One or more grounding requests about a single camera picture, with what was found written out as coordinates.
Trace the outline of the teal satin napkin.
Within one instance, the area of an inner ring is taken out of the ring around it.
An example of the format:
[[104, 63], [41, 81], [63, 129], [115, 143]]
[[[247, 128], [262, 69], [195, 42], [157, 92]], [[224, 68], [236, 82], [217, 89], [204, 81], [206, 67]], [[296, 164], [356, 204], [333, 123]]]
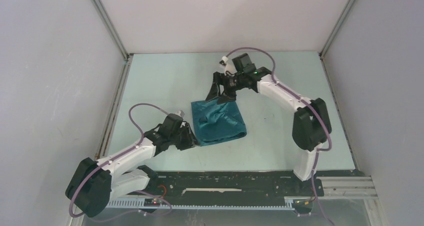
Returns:
[[247, 128], [235, 101], [217, 104], [195, 101], [191, 103], [193, 128], [200, 146], [209, 146], [243, 138]]

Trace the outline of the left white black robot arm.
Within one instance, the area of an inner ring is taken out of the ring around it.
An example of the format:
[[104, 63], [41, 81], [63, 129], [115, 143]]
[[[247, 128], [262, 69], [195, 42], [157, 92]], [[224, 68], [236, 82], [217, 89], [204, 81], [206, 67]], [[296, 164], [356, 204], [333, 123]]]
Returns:
[[153, 194], [158, 188], [158, 174], [143, 161], [175, 146], [183, 151], [200, 145], [190, 124], [178, 114], [168, 114], [161, 124], [146, 131], [141, 138], [123, 150], [98, 160], [83, 159], [65, 190], [73, 206], [81, 213], [94, 217], [100, 214], [110, 201], [128, 193], [143, 191]]

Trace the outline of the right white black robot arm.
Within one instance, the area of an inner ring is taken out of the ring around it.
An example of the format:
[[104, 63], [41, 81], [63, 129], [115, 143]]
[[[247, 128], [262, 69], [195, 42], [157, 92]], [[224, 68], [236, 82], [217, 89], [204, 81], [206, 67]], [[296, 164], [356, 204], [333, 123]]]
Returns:
[[237, 91], [251, 89], [276, 102], [293, 114], [292, 138], [300, 150], [291, 181], [291, 190], [304, 195], [311, 188], [310, 178], [316, 172], [317, 155], [325, 142], [330, 142], [332, 131], [327, 106], [321, 98], [303, 97], [283, 84], [273, 70], [257, 68], [247, 53], [232, 60], [223, 56], [219, 62], [223, 72], [214, 72], [206, 101], [217, 104], [233, 102]]

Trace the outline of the small black circuit board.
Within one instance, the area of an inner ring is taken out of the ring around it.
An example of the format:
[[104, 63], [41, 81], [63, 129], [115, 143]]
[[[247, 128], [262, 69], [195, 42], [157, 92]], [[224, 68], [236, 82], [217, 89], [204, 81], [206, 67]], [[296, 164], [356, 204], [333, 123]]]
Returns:
[[162, 202], [157, 199], [145, 199], [143, 206], [144, 207], [160, 207], [162, 205]]

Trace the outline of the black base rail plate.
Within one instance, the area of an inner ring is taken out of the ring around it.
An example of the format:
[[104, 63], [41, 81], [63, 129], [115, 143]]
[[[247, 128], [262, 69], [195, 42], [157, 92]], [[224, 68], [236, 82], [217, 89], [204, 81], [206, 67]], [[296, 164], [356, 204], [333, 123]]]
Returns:
[[174, 207], [283, 207], [287, 198], [322, 197], [320, 179], [302, 182], [292, 171], [158, 172], [144, 190]]

